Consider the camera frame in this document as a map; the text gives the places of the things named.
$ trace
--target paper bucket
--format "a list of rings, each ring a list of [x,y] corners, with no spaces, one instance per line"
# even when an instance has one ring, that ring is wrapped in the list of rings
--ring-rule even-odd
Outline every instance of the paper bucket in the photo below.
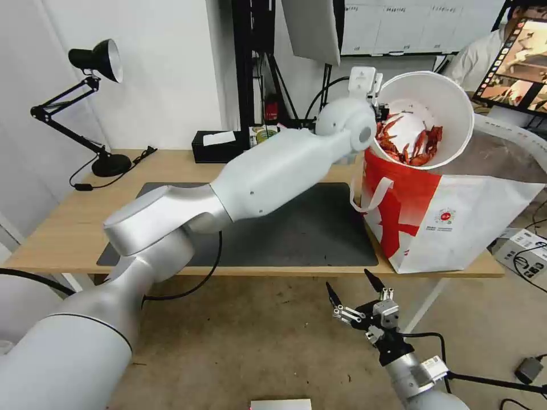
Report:
[[[410,143],[412,153],[424,122],[427,129],[434,125],[443,127],[443,139],[433,159],[424,166],[404,166],[422,170],[443,166],[463,152],[472,136],[475,116],[469,98],[459,85],[440,74],[417,71],[394,77],[383,85],[378,102],[389,104],[390,113],[411,112],[389,130],[390,135],[397,136],[391,141],[399,152]],[[371,147],[379,157],[396,162],[376,139]]]

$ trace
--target desk lamp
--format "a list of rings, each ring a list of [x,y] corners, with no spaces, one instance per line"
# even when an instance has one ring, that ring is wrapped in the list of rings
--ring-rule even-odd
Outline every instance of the desk lamp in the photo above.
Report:
[[[126,173],[131,168],[131,160],[128,157],[109,153],[104,145],[76,134],[53,119],[53,116],[58,112],[99,90],[100,78],[95,75],[94,71],[100,72],[111,81],[122,82],[123,72],[116,43],[114,40],[108,39],[101,41],[92,50],[73,48],[68,52],[68,60],[86,75],[85,79],[43,104],[32,107],[30,114],[33,118],[49,125],[96,153],[98,158],[92,164],[91,170],[98,177],[114,177]],[[87,92],[72,100],[59,101],[64,96],[86,85],[90,88]]]

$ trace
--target crayfish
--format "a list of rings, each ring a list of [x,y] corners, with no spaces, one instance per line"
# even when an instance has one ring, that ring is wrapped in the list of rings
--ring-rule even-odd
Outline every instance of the crayfish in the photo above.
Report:
[[[376,126],[376,140],[384,152],[395,161],[412,166],[425,165],[437,153],[437,144],[443,139],[443,127],[433,126],[431,130],[427,130],[427,128],[423,129],[418,134],[412,153],[409,154],[409,143],[405,145],[403,152],[400,153],[396,145],[391,142],[391,139],[396,136],[390,135],[388,131],[400,121],[402,117],[403,115],[400,114],[390,114],[387,117],[387,122],[379,122]]]

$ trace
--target concrete floor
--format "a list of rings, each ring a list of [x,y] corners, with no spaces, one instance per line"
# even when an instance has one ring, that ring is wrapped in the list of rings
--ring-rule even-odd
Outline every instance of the concrete floor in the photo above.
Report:
[[[196,280],[177,277],[155,291],[176,293]],[[388,285],[404,311],[425,281],[401,277]],[[148,302],[134,363],[109,409],[245,410],[253,399],[302,397],[314,410],[400,408],[377,352],[331,317],[324,282],[213,277],[183,300]],[[330,282],[349,306],[374,297],[364,276]],[[547,277],[537,283],[547,286]],[[503,279],[452,280],[415,331],[444,335],[455,372],[514,380],[523,357],[547,353],[546,304],[546,294],[510,272]],[[440,354],[436,339],[413,345],[421,359]],[[547,383],[547,371],[538,383]],[[547,407],[532,393],[459,381],[452,390],[471,409],[497,409],[504,397]]]

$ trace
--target black tissue box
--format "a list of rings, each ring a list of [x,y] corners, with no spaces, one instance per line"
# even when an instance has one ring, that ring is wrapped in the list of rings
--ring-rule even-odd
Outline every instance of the black tissue box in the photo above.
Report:
[[[197,131],[192,141],[195,163],[227,163],[243,153],[241,143],[238,141],[241,131],[234,131],[236,141],[225,142],[216,145],[203,145],[203,136],[217,134],[225,131]]]

